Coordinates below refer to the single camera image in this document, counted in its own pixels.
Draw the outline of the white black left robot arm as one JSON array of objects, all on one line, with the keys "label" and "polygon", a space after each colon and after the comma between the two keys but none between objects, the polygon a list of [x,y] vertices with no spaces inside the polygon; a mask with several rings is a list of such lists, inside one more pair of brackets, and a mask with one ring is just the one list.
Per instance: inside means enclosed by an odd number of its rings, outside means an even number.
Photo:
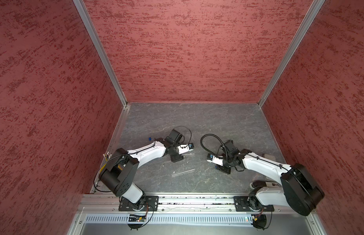
[{"label": "white black left robot arm", "polygon": [[173,129],[166,138],[155,139],[147,146],[129,151],[117,149],[113,157],[100,167],[98,180],[115,196],[137,203],[144,195],[134,183],[138,168],[166,155],[174,163],[183,160],[183,154],[194,149],[193,143],[182,143],[183,138],[180,132]]}]

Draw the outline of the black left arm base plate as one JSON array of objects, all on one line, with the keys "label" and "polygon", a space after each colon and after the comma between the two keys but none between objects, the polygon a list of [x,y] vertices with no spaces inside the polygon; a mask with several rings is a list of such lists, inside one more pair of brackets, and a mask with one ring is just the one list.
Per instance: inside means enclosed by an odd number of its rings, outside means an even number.
[{"label": "black left arm base plate", "polygon": [[121,212],[123,211],[143,212],[146,211],[147,209],[149,209],[150,211],[157,211],[158,201],[159,201],[158,196],[149,196],[149,195],[142,196],[140,200],[137,201],[136,203],[132,203],[125,197],[120,197],[118,210]]}]

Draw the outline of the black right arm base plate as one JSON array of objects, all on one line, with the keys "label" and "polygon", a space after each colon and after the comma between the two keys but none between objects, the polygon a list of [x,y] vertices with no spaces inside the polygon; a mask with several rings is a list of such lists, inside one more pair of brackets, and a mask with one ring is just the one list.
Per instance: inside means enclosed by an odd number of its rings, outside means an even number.
[{"label": "black right arm base plate", "polygon": [[234,196],[234,205],[237,212],[272,212],[274,206],[262,205],[254,196]]}]

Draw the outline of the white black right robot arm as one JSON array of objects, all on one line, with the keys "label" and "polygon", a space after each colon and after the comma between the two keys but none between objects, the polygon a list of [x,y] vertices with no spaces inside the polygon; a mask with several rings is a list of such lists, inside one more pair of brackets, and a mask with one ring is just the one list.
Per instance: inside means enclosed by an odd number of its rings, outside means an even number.
[{"label": "white black right robot arm", "polygon": [[307,216],[324,199],[325,193],[302,164],[282,164],[254,152],[238,150],[233,141],[222,143],[222,154],[209,154],[207,161],[214,163],[220,171],[230,174],[251,170],[270,179],[269,182],[252,183],[253,190],[246,201],[252,211],[261,211],[266,206],[290,207],[300,215]]}]

